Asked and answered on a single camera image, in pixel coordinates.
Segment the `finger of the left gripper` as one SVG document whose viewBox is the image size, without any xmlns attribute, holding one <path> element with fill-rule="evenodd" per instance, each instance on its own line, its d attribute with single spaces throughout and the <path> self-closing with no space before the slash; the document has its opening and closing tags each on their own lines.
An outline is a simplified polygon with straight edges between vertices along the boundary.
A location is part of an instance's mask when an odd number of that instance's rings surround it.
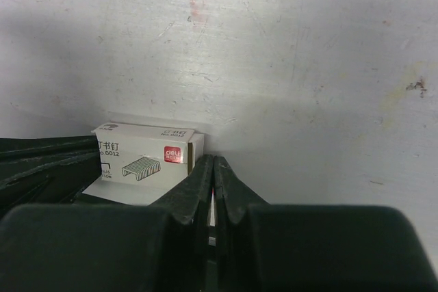
<svg viewBox="0 0 438 292">
<path fill-rule="evenodd" d="M 70 203 L 101 175 L 95 136 L 1 139 L 1 204 Z"/>
</svg>

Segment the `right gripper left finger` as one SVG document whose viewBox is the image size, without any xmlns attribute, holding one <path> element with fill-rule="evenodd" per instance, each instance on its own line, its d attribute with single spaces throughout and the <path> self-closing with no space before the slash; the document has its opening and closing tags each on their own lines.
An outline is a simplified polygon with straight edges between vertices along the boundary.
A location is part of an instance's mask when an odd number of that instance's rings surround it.
<svg viewBox="0 0 438 292">
<path fill-rule="evenodd" d="M 202 291 L 214 158 L 148 206 L 27 204 L 1 220 L 2 291 Z"/>
</svg>

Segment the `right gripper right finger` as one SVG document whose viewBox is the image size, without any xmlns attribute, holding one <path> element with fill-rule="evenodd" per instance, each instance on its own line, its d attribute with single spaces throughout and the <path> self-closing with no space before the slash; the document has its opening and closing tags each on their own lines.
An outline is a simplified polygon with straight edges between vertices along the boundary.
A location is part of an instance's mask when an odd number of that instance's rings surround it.
<svg viewBox="0 0 438 292">
<path fill-rule="evenodd" d="M 221 291 L 436 291 L 410 221 L 391 207 L 269 204 L 214 160 Z"/>
</svg>

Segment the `staple box with label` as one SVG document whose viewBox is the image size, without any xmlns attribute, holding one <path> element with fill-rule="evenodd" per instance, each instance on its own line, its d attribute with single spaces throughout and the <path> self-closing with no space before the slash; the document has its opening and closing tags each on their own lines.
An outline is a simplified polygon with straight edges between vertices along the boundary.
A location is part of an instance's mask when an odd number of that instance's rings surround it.
<svg viewBox="0 0 438 292">
<path fill-rule="evenodd" d="M 93 130 L 101 176 L 83 193 L 112 202 L 149 205 L 192 171 L 205 137 L 193 129 L 108 122 Z"/>
</svg>

